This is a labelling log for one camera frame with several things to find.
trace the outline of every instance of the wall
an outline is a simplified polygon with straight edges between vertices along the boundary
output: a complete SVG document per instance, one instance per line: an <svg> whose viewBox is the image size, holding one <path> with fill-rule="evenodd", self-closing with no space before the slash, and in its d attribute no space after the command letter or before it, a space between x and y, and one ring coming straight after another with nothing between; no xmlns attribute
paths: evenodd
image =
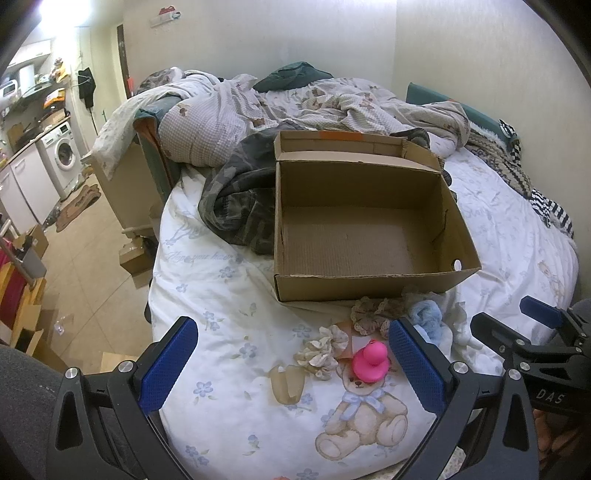
<svg viewBox="0 0 591 480"><path fill-rule="evenodd" d="M533 185L573 218L591 296L591 89L551 28L521 0L398 0L394 93L409 82L515 127Z"/></svg>
<svg viewBox="0 0 591 480"><path fill-rule="evenodd" d="M136 87L171 66L259 78L305 60L335 76L390 85L395 0L177 0L179 20L150 28L163 3L127 0L129 74Z"/></svg>
<svg viewBox="0 0 591 480"><path fill-rule="evenodd" d="M120 88L123 88L123 77L119 65L119 52L117 51L116 59L113 57L112 33L115 32L116 38L116 28L116 26L98 26L90 29L92 72L96 82L94 115L99 131L106 123L105 117L109 119L117 107L126 100L125 93L121 98Z"/></svg>
<svg viewBox="0 0 591 480"><path fill-rule="evenodd" d="M61 57L70 72L66 86L66 108L72 114L72 132L81 155L85 155L95 141L96 134L90 113L80 100L78 70L92 68L90 50L90 29L88 27L68 28L60 31L51 43L52 57Z"/></svg>
<svg viewBox="0 0 591 480"><path fill-rule="evenodd" d="M66 107L73 115L72 130L81 155L85 155L96 139L96 128L100 132L107 118L125 100L121 98L117 75L121 77L119 58L113 58L112 31L115 26L79 27L62 31L52 42L52 57L62 57L68 65L71 79L66 93ZM96 90L93 114L80 100L78 70L90 67L95 78Z"/></svg>

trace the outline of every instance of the cardboard box on floor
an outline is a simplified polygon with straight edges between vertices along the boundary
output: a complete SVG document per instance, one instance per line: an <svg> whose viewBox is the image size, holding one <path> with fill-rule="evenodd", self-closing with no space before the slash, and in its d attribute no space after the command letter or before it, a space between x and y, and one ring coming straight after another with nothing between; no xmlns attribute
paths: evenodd
<svg viewBox="0 0 591 480"><path fill-rule="evenodd" d="M43 254L49 247L49 242L45 233L43 232L43 227L41 225L35 225L31 228L27 234L20 235L15 241L13 242L14 246L17 248L21 248L22 245L25 243L25 238L27 235L31 235L33 237L33 250L39 258L43 257Z"/></svg>
<svg viewBox="0 0 591 480"><path fill-rule="evenodd" d="M119 264L132 275L149 270L154 266L154 259L140 236L119 250Z"/></svg>

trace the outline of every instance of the white bed sheet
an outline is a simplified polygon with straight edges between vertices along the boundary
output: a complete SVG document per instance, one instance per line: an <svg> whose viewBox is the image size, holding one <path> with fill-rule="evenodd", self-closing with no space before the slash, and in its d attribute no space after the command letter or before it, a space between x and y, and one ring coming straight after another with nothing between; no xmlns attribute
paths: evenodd
<svg viewBox="0 0 591 480"><path fill-rule="evenodd" d="M550 331L522 315L519 301L532 295L569 304L577 277L574 244L555 227L547 229L527 201L466 149L449 157L446 169L483 265L445 295L446 322L454 331L462 328L461 312L452 309L462 301L467 318L484 311L544 342ZM315 446L344 392L337 375L328 382L308 377L297 406L274 400L267 372L278 363L293 364L302 340L348 318L350 309L279 304L272 258L227 244L199 218L203 182L189 168L167 201L149 296L155 340L182 315L200 329L197 349L161 410L176 455L195 476L215 480L349 480L407 458L433 415L401 372L382 387L408 408L400 444L362 445L339 460L324 458ZM499 357L487 348L455 343L451 356L479 372L501 372Z"/></svg>

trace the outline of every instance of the paper towel roll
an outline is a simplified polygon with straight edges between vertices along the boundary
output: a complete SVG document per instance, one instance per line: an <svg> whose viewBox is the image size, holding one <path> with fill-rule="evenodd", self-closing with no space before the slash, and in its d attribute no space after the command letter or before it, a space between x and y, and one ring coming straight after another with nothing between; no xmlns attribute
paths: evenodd
<svg viewBox="0 0 591 480"><path fill-rule="evenodd" d="M27 65L18 71L18 85L23 95L29 88L35 86L35 66Z"/></svg>

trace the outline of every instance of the box flap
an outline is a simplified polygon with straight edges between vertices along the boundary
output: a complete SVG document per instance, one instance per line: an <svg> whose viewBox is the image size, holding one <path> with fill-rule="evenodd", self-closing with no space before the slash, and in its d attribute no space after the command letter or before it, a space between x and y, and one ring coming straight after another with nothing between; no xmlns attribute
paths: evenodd
<svg viewBox="0 0 591 480"><path fill-rule="evenodd" d="M441 172L431 151L405 138L334 131L287 131L275 139L278 161L349 161Z"/></svg>

